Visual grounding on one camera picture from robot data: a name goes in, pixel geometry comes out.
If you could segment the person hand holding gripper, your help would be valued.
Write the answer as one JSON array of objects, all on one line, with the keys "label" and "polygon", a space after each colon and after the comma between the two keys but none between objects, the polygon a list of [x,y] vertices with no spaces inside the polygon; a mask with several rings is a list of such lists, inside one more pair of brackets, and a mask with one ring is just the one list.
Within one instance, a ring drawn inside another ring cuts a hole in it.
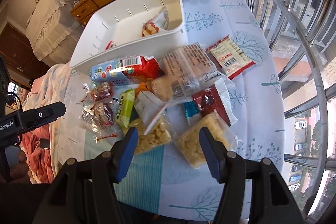
[{"label": "person hand holding gripper", "polygon": [[18,184],[29,184],[30,177],[28,175],[29,166],[26,162],[26,154],[24,151],[20,150],[18,153],[18,164],[12,165],[10,167],[10,177],[12,178],[11,183]]}]

